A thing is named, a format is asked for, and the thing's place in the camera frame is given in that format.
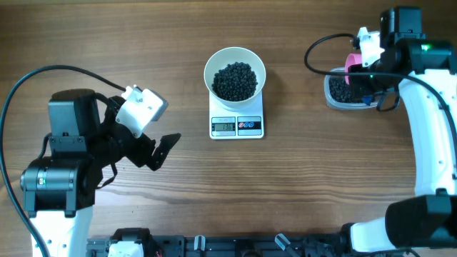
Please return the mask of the pink scoop with blue handle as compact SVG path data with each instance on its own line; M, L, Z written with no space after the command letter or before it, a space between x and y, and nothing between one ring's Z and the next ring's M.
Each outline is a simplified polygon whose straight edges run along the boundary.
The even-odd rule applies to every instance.
M345 73L358 73L365 71L361 64L361 54L349 54L346 58ZM346 76L346 83L351 87L353 97L370 105L373 100L373 89L368 76Z

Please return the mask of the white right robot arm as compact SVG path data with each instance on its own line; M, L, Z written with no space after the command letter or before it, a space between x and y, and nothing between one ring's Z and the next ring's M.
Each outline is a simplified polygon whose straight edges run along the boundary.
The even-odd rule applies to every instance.
M355 99L403 102L416 163L413 198L392 203L382 218L349 229L358 253L456 246L456 54L443 40L428 40L417 7L381 14L380 29L360 29L361 60L348 65Z

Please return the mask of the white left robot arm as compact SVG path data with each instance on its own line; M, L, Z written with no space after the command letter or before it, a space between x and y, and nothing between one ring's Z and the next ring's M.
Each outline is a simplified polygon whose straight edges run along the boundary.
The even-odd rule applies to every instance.
M168 106L156 92L127 87L105 97L72 89L49 101L51 133L40 154L21 175L24 209L51 256L85 256L96 190L113 182L103 168L122 158L152 171L161 168L180 134L150 139L144 130Z

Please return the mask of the white digital kitchen scale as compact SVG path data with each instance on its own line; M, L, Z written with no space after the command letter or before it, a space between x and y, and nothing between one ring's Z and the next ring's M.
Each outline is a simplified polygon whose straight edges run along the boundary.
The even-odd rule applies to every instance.
M247 106L232 110L228 110L214 96L209 96L209 136L213 140L263 138L262 96L259 93Z

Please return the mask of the black beans in bowl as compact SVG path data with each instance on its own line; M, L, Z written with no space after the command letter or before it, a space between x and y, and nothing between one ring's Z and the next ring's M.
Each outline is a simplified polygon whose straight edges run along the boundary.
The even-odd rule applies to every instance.
M244 62L235 62L214 75L211 88L220 99L238 102L251 98L257 85L256 74L251 66Z

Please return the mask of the white bowl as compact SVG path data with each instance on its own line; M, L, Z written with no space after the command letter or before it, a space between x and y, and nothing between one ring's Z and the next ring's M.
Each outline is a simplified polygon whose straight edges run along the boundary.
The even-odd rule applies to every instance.
M214 75L220 70L224 69L228 64L233 64L235 62L244 62L251 66L251 69L256 74L256 80L258 85L256 86L255 94L245 100L245 101L225 101L220 99L211 88L211 85L214 80ZM211 58L207 61L204 69L204 82L211 96L214 96L219 100L227 109L240 109L243 106L247 106L253 101L253 98L256 97L259 93L262 93L263 86L266 83L266 68L258 55L252 52L249 49L242 47L228 47L217 51Z

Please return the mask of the black beans in container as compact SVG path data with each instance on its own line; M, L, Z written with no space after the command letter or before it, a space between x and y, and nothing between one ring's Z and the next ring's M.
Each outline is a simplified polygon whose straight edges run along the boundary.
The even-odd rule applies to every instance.
M342 77L332 76L328 80L328 87L330 95L335 101L347 104L356 103L356 100L352 94L351 87Z

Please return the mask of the clear plastic container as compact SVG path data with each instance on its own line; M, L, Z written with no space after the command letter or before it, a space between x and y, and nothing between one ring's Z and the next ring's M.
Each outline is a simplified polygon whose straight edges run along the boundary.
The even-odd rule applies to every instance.
M324 78L324 83L323 83L324 95L326 97L326 103L327 103L328 107L330 107L331 109L339 110L339 111L358 111L358 110L376 108L376 105L378 104L377 99L372 101L370 105L367 105L362 101L356 101L356 103L354 103L354 104L340 103L340 102L335 101L331 97L329 87L328 87L328 80L331 77L332 76L330 76L330 75L326 75Z

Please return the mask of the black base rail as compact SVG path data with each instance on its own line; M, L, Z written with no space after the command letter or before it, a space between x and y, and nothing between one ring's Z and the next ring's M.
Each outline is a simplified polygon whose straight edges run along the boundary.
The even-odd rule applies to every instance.
M342 233L305 236L212 237L154 236L147 228L120 228L112 236L90 238L86 256L346 256L350 252Z

